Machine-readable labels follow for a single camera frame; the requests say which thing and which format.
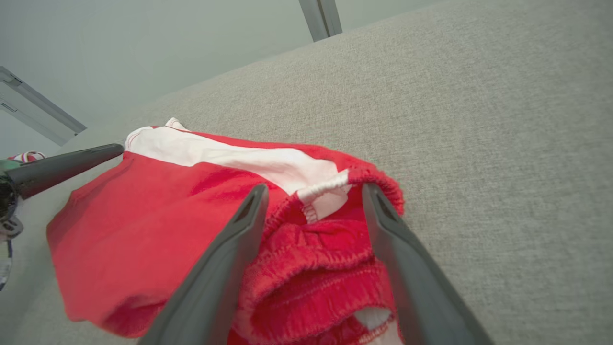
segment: white stripe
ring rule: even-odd
[[[181,126],[178,121],[172,124]],[[228,145],[164,126],[135,130],[126,139],[126,151],[182,166],[212,163],[250,171],[288,195],[300,190],[301,201],[312,203],[317,219],[334,213],[347,201],[348,188],[339,187],[347,185],[348,172],[339,173],[334,162],[314,159],[297,149]]]

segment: crumpled red cloth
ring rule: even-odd
[[[264,235],[228,343],[369,343],[388,330],[395,307],[368,239],[367,182],[403,212],[396,182],[325,147],[193,133],[176,119],[140,128],[122,162],[72,192],[48,225],[66,314],[142,336],[249,191],[265,183]]]

